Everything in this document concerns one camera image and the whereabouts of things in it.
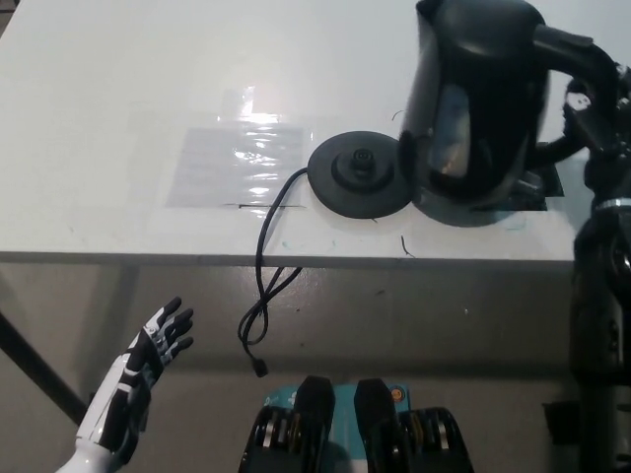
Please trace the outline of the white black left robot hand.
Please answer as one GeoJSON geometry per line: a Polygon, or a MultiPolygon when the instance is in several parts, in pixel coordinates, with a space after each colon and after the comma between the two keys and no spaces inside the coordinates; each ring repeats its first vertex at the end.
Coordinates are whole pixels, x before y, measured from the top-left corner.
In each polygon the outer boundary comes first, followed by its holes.
{"type": "Polygon", "coordinates": [[[94,443],[121,464],[129,462],[146,429],[151,391],[166,367],[188,349],[193,310],[176,297],[144,324],[112,363],[90,403],[77,437],[94,443]]]}

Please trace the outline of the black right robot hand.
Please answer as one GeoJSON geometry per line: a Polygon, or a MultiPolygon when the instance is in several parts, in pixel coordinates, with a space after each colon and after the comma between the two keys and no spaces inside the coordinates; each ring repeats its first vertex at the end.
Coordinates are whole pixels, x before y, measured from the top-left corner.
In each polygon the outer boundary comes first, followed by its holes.
{"type": "Polygon", "coordinates": [[[618,63],[615,79],[610,104],[578,79],[565,94],[564,132],[589,151],[584,183],[594,210],[630,206],[630,68],[618,63]]]}

